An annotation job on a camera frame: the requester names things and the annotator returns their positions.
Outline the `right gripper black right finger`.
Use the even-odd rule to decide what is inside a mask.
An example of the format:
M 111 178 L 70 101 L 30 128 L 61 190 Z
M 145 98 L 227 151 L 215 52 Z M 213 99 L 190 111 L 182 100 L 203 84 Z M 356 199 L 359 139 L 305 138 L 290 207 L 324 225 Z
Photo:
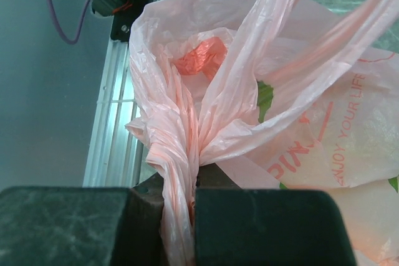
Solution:
M 197 265 L 355 265 L 345 225 L 323 191 L 243 189 L 219 166 L 199 169 Z

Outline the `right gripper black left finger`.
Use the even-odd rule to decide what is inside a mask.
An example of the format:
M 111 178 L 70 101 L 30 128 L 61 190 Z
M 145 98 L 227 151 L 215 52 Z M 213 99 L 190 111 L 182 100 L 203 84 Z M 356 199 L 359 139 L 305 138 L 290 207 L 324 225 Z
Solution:
M 163 179 L 1 193 L 2 265 L 160 265 Z

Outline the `pink plastic bag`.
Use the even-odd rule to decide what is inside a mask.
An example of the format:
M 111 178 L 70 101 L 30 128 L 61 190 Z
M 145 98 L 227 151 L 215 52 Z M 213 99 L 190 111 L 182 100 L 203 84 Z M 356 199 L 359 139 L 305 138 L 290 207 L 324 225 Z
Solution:
M 164 180 L 170 265 L 193 265 L 199 168 L 240 187 L 316 188 L 359 265 L 398 264 L 398 54 L 372 43 L 398 0 L 338 16 L 312 0 L 161 0 L 133 22 L 140 116 L 127 130 Z

